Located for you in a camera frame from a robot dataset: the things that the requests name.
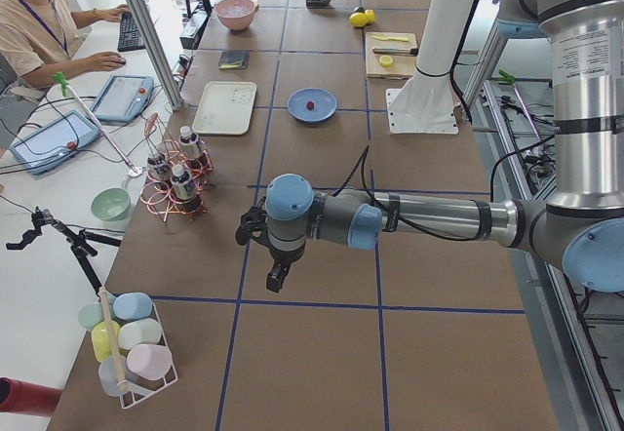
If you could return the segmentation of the yellow lemon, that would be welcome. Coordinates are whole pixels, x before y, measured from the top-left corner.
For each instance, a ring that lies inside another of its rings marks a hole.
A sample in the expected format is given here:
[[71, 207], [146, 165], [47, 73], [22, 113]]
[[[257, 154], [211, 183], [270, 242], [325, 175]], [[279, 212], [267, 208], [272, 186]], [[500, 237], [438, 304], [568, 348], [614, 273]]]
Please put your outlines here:
[[356, 12], [350, 15], [349, 22], [353, 27], [362, 28], [369, 23], [369, 19], [365, 12]]
[[372, 24], [375, 22], [375, 12], [372, 9], [366, 9], [364, 11], [365, 18], [367, 20], [367, 24]]

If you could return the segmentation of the black keyboard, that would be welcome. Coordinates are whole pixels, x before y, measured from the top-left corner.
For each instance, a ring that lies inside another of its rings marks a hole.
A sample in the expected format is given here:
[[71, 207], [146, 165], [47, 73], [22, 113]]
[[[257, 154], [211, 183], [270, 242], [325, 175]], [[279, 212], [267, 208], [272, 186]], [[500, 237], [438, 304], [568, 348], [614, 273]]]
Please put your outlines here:
[[117, 50], [130, 52], [145, 48], [137, 23], [130, 12], [124, 12], [119, 22], [119, 36]]

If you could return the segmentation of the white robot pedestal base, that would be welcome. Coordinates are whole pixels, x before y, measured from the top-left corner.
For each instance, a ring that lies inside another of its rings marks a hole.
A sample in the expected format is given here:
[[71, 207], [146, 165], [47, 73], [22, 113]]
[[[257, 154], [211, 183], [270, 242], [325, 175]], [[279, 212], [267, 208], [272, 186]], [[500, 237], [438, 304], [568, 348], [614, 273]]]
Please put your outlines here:
[[390, 90], [387, 105], [392, 134], [456, 135], [451, 73], [464, 31], [479, 0], [432, 0], [413, 76]]

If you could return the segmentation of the copper bar spoon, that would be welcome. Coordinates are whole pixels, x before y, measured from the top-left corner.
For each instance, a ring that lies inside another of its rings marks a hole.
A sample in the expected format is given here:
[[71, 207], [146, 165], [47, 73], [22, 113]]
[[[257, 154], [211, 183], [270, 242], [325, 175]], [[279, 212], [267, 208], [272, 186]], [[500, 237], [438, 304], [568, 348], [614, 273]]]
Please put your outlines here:
[[157, 131], [157, 122], [159, 121], [159, 114], [157, 112], [152, 113], [145, 121], [143, 133], [148, 145], [149, 155], [152, 156], [158, 151], [157, 146], [152, 140], [152, 135]]

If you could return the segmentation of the pink bowl of ice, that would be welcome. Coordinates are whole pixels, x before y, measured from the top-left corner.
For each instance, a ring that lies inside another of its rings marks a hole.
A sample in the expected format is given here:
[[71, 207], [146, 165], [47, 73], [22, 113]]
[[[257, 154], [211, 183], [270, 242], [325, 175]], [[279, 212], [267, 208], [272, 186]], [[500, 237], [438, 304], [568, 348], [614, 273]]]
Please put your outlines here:
[[232, 31], [247, 29], [258, 9], [257, 0], [221, 0], [214, 6], [218, 20]]

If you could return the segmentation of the yellow plastic knife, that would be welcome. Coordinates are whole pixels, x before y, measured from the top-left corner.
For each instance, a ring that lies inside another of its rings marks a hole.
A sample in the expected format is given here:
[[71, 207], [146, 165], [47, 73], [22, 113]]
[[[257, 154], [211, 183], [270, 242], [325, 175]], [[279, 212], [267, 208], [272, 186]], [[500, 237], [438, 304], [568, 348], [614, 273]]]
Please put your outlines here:
[[410, 42], [410, 38], [406, 36], [373, 35], [371, 38], [375, 40], [379, 40], [379, 41], [395, 41], [395, 42], [404, 42], [404, 43]]

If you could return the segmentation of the lemon half slice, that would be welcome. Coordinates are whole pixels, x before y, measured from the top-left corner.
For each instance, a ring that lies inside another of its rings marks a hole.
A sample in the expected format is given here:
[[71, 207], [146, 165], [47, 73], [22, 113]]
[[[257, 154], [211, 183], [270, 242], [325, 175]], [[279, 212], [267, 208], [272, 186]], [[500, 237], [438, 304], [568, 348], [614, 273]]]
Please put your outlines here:
[[379, 62], [379, 65], [384, 68], [391, 67], [394, 64], [393, 58], [388, 55], [380, 56], [378, 59], [378, 62]]

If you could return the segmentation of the green mug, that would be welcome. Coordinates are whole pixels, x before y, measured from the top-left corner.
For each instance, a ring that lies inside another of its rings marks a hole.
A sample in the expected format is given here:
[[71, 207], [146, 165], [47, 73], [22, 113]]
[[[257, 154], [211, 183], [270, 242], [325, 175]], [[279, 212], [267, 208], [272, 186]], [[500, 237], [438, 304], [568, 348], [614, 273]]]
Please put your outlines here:
[[114, 187], [101, 191], [92, 201], [92, 214], [102, 221], [125, 219], [131, 209], [131, 198], [127, 190]]

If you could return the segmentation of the blue plastic cup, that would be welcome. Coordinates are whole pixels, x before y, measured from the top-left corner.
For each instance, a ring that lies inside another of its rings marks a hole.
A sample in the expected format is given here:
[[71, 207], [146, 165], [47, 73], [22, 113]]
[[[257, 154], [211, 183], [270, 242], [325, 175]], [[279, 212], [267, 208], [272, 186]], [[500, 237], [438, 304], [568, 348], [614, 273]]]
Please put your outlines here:
[[125, 293], [115, 299], [113, 310], [117, 318], [135, 321], [149, 317], [152, 305], [152, 300], [146, 293]]

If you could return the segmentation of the cream bear tray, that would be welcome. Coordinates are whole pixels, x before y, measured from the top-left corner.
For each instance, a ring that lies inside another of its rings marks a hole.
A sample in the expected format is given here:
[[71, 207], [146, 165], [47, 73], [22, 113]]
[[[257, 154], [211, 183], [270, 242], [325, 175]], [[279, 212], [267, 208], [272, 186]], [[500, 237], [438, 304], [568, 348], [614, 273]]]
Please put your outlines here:
[[255, 82], [212, 81], [202, 93], [191, 129], [200, 135], [241, 136], [254, 108]]

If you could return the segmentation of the white plastic cup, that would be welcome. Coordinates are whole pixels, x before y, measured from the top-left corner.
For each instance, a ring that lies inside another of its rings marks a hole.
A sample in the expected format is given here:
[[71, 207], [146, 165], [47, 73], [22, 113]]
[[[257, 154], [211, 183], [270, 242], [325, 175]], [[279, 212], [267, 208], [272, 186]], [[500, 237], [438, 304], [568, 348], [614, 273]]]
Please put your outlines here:
[[162, 336], [161, 324], [152, 318], [145, 318], [125, 324], [118, 332], [118, 344], [130, 350], [139, 344], [158, 344]]

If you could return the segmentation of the yellow plastic cup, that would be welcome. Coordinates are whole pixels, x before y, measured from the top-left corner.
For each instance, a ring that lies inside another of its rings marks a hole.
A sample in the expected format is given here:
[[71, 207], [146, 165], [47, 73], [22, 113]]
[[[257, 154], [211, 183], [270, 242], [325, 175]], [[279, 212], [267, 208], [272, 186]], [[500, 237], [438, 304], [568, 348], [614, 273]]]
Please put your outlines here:
[[99, 363], [102, 363], [112, 355], [108, 332], [104, 322], [100, 322], [93, 327], [91, 331], [91, 340], [96, 360]]

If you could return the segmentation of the wooden cutting board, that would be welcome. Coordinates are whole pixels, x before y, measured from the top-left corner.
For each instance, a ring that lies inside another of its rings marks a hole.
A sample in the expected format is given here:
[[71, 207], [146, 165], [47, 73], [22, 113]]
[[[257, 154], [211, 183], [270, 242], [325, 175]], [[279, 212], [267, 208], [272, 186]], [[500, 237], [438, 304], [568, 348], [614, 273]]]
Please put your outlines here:
[[365, 64], [369, 78], [410, 78], [415, 71], [418, 44], [413, 33], [368, 32]]

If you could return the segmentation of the blue plate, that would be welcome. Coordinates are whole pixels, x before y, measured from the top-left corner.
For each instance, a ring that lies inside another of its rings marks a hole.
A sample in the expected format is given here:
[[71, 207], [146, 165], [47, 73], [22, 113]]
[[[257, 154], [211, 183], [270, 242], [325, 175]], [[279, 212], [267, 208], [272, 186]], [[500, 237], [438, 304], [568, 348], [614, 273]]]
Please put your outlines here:
[[321, 88], [306, 88], [293, 93], [287, 101], [291, 116], [306, 124], [330, 119], [337, 110], [335, 95]]

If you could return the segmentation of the dark drink bottle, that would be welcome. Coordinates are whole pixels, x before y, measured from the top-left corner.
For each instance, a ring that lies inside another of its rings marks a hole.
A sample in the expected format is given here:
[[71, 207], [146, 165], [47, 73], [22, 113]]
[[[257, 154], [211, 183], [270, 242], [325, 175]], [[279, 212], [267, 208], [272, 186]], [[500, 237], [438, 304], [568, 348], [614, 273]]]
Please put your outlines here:
[[173, 165], [171, 183], [175, 199], [181, 208], [188, 214], [198, 212], [202, 206], [202, 200], [194, 179], [184, 165]]
[[179, 146], [186, 156], [189, 167], [191, 169], [201, 169], [203, 152], [199, 136], [189, 126], [182, 126], [179, 129]]
[[171, 188], [171, 167], [165, 155], [159, 150], [154, 150], [147, 158], [148, 173], [161, 190]]

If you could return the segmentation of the blue teach pendant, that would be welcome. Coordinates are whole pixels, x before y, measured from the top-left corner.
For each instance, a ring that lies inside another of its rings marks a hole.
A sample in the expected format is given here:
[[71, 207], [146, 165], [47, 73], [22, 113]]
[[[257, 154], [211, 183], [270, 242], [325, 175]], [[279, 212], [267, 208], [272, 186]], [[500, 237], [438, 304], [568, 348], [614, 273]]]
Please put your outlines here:
[[9, 148], [32, 175], [48, 172], [99, 137], [99, 129], [80, 112], [71, 110]]

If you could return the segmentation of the white cup rack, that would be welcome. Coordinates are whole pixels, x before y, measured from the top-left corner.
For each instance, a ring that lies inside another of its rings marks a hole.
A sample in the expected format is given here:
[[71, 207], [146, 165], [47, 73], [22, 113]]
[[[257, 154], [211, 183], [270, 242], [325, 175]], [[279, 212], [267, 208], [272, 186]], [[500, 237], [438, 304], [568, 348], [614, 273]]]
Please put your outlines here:
[[[131, 349], [124, 350], [119, 346], [118, 332], [125, 324], [133, 321], [124, 321], [115, 316], [113, 303], [118, 296], [111, 294], [105, 288], [100, 288], [98, 291], [100, 310], [98, 323], [104, 322], [106, 324], [112, 355], [102, 363], [98, 363], [97, 375], [104, 394], [118, 399], [121, 408], [127, 410], [173, 385], [178, 380], [178, 374], [174, 359], [166, 375], [157, 380], [145, 379], [128, 369], [127, 356]], [[155, 303], [153, 301], [152, 303], [152, 310], [147, 318], [155, 319], [161, 324]], [[170, 349], [162, 324], [161, 327], [162, 336], [158, 344], [165, 345]]]

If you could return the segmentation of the pink plastic cup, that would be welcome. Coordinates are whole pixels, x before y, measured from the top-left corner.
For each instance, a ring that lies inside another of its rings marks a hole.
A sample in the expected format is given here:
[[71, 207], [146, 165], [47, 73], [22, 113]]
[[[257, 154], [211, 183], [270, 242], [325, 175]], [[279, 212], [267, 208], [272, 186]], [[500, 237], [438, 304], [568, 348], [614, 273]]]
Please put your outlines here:
[[173, 363], [171, 350], [160, 344], [139, 344], [127, 356], [128, 369], [148, 380], [166, 375]]

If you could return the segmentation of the seated person beige shirt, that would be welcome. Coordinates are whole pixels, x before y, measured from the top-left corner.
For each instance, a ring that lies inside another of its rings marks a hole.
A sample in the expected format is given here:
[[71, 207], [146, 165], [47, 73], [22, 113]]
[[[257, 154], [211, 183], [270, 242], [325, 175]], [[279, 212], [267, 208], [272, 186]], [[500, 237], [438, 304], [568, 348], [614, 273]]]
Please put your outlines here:
[[105, 51], [85, 58], [79, 30], [99, 21], [118, 22], [128, 7], [75, 12], [67, 0], [1, 0], [1, 55], [28, 87], [44, 89], [60, 72], [73, 78], [92, 71], [113, 71], [126, 60]]

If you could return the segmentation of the grey yellow folded cloth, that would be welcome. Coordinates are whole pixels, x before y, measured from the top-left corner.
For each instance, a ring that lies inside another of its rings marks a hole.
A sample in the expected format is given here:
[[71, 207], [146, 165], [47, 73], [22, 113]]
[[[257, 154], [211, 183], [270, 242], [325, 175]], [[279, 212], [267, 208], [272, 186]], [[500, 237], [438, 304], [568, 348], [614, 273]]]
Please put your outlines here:
[[246, 50], [223, 51], [218, 61], [219, 70], [244, 70], [248, 66], [250, 52]]

